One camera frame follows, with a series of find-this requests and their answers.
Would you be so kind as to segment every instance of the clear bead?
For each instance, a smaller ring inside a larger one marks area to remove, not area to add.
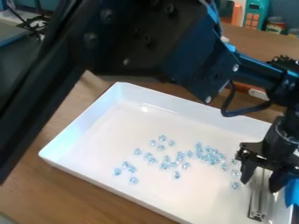
[[[122,174],[122,170],[120,168],[115,168],[113,175],[120,176]]]
[[[166,141],[166,136],[165,135],[161,135],[161,136],[159,136],[159,141],[160,142],[164,142],[164,141]]]
[[[151,147],[155,147],[155,146],[156,146],[156,141],[155,141],[155,140],[150,140],[150,141],[149,141],[149,145],[150,145]]]
[[[139,180],[138,180],[138,178],[133,177],[133,178],[129,179],[129,183],[131,185],[137,185],[139,183]]]
[[[189,163],[183,163],[183,164],[182,164],[182,168],[183,168],[184,170],[187,170],[190,166],[191,166],[191,165],[190,165]]]
[[[143,152],[142,152],[140,149],[135,149],[135,150],[134,150],[134,155],[139,156],[139,155],[141,155],[141,154],[143,154]]]
[[[181,174],[178,171],[173,172],[173,178],[174,179],[179,179],[181,177]]]
[[[236,190],[240,187],[240,184],[238,182],[232,182],[232,189]]]
[[[173,146],[176,145],[176,143],[175,143],[175,141],[170,140],[170,141],[168,142],[168,145],[169,145],[170,147],[173,147]]]

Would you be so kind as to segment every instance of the wall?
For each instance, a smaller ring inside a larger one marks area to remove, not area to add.
[[[269,16],[282,16],[288,29],[299,28],[299,0],[270,0]]]

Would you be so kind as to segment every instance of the table surface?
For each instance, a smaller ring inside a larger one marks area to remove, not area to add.
[[[258,60],[271,60],[283,54],[299,59],[299,39],[224,24],[225,35],[245,54]],[[0,212],[24,224],[67,223],[174,223],[163,216],[118,197],[84,180],[52,168],[38,152],[72,120],[91,105],[113,82],[86,72],[42,129],[20,163],[0,187]],[[143,84],[185,99],[197,99],[181,87],[171,84]],[[213,102],[219,107],[227,96],[224,90]],[[236,94],[233,107],[261,102],[245,94]],[[249,116],[272,122],[282,112],[273,106]]]

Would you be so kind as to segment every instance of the white tray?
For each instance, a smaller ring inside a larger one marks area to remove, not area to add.
[[[200,141],[233,158],[240,142],[260,141],[269,123],[245,116],[224,118],[216,108],[162,94],[128,83],[114,84],[92,106],[53,139],[39,155],[49,164],[81,179],[132,200],[180,223],[256,224],[247,218],[250,189],[241,185],[220,165],[211,167],[196,158],[180,179],[173,170],[159,171],[148,165],[133,149],[152,152],[161,161],[177,151],[194,150]],[[158,152],[151,139],[164,134],[176,141],[173,148]],[[113,170],[129,161],[136,175],[125,171],[114,177]],[[129,178],[136,176],[138,185]],[[290,223],[292,207],[284,206],[283,192],[273,204],[269,224]]]

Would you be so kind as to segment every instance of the wire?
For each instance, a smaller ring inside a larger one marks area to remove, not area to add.
[[[31,27],[30,24],[26,20],[24,20],[20,15],[18,15],[17,12],[14,11],[8,4],[6,6],[12,12],[12,14],[14,14],[18,19],[20,19],[28,27],[28,29],[37,36],[38,40],[41,40],[38,31]]]
[[[221,107],[221,114],[225,117],[241,116],[246,113],[261,111],[263,109],[268,109],[272,105],[271,101],[265,101],[259,105],[251,107],[251,108],[238,108],[235,110],[227,110],[227,108],[229,107],[230,103],[232,102],[232,100],[234,98],[234,93],[235,93],[235,88],[234,88],[233,82],[230,81],[228,85],[231,88],[231,92],[227,96],[225,102],[223,103],[223,105]]]

